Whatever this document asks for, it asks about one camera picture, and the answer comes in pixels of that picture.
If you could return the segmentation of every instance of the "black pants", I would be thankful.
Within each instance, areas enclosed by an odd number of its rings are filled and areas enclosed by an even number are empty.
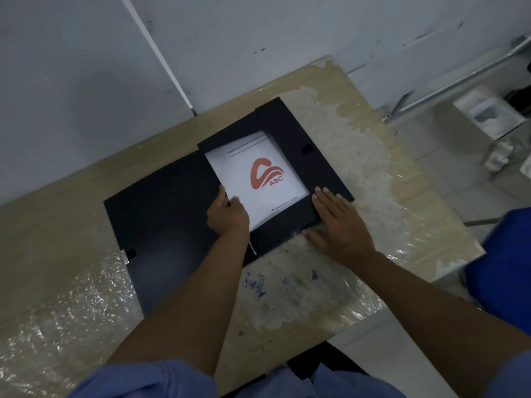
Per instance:
[[[341,352],[341,350],[333,347],[326,341],[308,349],[306,352],[303,352],[298,356],[295,356],[293,359],[289,359],[286,364],[298,378],[304,380],[312,376],[320,363],[324,364],[332,371],[354,371],[368,376],[365,370],[355,364],[347,355]],[[244,388],[257,381],[263,380],[265,377],[265,374],[257,377],[240,388],[224,395],[223,398],[233,398]]]

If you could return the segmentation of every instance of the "booklet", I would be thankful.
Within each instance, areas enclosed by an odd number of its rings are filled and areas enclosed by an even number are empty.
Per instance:
[[[229,198],[237,196],[254,230],[309,194],[295,171],[263,132],[205,153]]]

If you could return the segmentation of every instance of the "blue chair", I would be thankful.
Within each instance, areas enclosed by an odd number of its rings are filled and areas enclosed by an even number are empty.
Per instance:
[[[507,213],[483,248],[486,254],[465,267],[468,292],[485,311],[531,335],[531,208]]]

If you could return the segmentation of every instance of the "hand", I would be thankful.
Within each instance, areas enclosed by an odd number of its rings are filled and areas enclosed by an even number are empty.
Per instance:
[[[327,227],[327,234],[303,230],[302,234],[324,254],[337,262],[352,266],[366,262],[375,253],[371,235],[352,204],[328,188],[315,187],[313,206]]]
[[[230,230],[241,231],[249,237],[249,215],[238,197],[229,201],[225,195],[225,187],[219,186],[219,193],[207,210],[207,225],[218,235]]]

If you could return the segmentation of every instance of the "person's left arm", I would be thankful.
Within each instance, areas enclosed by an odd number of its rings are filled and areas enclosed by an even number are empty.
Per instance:
[[[229,202],[222,186],[207,215],[220,236],[201,266],[131,332],[107,363],[182,359],[214,374],[249,243],[249,216],[237,198]]]

